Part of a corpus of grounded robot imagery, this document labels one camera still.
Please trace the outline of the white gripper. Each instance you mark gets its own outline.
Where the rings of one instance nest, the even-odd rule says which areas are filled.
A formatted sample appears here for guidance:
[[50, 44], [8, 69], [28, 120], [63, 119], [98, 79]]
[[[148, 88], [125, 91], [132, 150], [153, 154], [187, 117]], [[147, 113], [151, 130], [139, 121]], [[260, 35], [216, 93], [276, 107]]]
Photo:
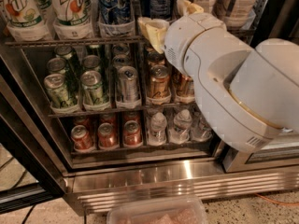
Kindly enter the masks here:
[[201, 33], [221, 28], [227, 30], [223, 21], [212, 14], [203, 13], [204, 9], [189, 0], [177, 0], [178, 14], [183, 16], [169, 22], [161, 19], [140, 17], [137, 22], [141, 34], [150, 42], [152, 47], [179, 70], [186, 75], [184, 57], [193, 40]]

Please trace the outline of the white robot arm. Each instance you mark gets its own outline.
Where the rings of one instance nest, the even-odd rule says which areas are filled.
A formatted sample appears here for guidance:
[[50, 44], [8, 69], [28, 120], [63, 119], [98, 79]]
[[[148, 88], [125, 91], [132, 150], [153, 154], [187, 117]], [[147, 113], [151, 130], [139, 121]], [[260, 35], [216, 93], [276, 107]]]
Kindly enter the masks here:
[[252, 48], [223, 21], [178, 1], [170, 23], [140, 17], [142, 35], [183, 75], [212, 130], [234, 149], [254, 153], [283, 129], [299, 132], [299, 46], [270, 38]]

